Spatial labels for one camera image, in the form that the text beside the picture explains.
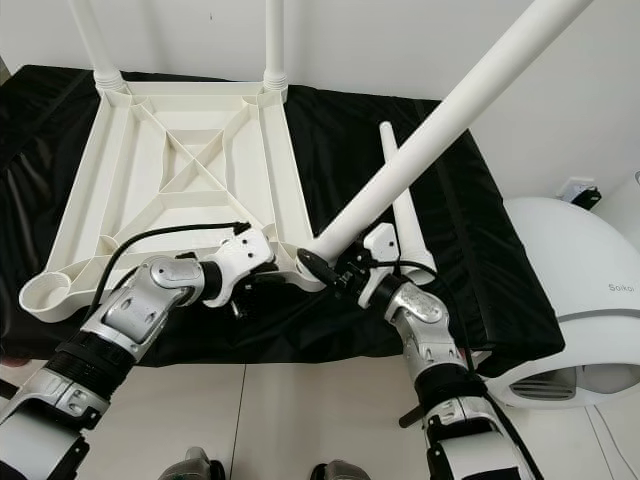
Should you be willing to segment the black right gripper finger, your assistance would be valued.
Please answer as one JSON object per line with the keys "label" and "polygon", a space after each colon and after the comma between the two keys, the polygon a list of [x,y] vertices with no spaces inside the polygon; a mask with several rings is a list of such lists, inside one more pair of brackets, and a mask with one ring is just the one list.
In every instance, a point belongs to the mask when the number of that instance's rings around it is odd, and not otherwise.
{"label": "black right gripper finger", "polygon": [[302,268],[305,268],[308,273],[315,276],[324,285],[339,283],[339,275],[335,273],[333,266],[317,253],[308,251],[306,248],[298,248],[297,259]]}

